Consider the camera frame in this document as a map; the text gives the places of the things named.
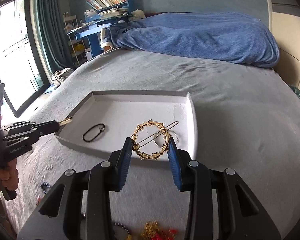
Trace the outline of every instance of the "white tray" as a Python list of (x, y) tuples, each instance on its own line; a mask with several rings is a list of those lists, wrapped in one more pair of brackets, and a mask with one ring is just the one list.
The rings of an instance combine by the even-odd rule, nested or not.
[[(63, 145), (76, 151), (108, 158), (111, 152), (122, 148), (125, 139), (133, 134), (138, 124), (152, 119), (168, 125), (178, 120), (179, 124), (171, 129), (177, 138), (173, 133), (171, 135), (179, 149), (186, 150), (191, 158), (195, 157), (197, 122), (190, 94), (186, 92), (93, 91), (73, 109), (70, 116), (73, 116), (72, 122), (61, 127), (55, 136)], [(92, 142), (85, 142), (82, 135), (97, 123), (105, 124), (105, 131)], [(138, 141), (152, 131), (158, 130), (150, 127), (141, 131)], [(141, 150), (150, 154), (160, 149), (150, 142)], [(140, 158), (135, 152), (132, 157)], [(159, 160), (168, 161), (167, 154), (164, 153)]]

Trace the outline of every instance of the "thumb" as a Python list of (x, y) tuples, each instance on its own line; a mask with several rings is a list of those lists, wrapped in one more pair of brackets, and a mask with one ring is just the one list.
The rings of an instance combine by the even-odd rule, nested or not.
[(0, 169), (0, 179), (1, 180), (8, 180), (10, 177), (9, 171), (5, 171), (3, 169)]

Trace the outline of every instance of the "black door frame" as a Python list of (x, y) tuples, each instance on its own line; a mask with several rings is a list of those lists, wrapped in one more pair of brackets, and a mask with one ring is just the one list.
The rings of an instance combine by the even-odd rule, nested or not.
[[(0, 6), (5, 5), (8, 2), (11, 2), (13, 0), (4, 0), (0, 3)], [(31, 15), (30, 15), (30, 0), (24, 0), (25, 3), (25, 18), (26, 18), (26, 27), (27, 27), (27, 32), (28, 32), (28, 38), (29, 38), (29, 43), (30, 47), (32, 50), (32, 54), (34, 57), (34, 62), (37, 65), (38, 72), (40, 74), (40, 77), (43, 82), (43, 86), (38, 89), (35, 93), (33, 93), (18, 109), (15, 109), (7, 95), (6, 92), (4, 92), (4, 99), (6, 100), (8, 106), (10, 107), (11, 111), (13, 112), (15, 117), (20, 117), (21, 114), (40, 96), (42, 95), (47, 88), (50, 86), (49, 79), (44, 71), (44, 68), (42, 66), (42, 62), (39, 57), (38, 49), (35, 44), (34, 40), (34, 34), (33, 34), (33, 29), (32, 29), (32, 22), (31, 22)]]

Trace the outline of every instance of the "blue blanket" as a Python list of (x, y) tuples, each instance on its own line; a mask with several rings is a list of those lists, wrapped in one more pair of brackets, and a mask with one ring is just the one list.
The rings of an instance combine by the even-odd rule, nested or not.
[(261, 20), (242, 13), (164, 13), (106, 28), (102, 42), (182, 57), (273, 67), (278, 45)]

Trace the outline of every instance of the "black handle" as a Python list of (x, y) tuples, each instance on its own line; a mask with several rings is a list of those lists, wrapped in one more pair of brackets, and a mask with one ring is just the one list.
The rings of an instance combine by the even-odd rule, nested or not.
[(5, 200), (12, 200), (17, 197), (17, 192), (15, 190), (8, 190), (6, 187), (3, 187), (1, 180), (0, 180), (0, 190), (2, 191)]

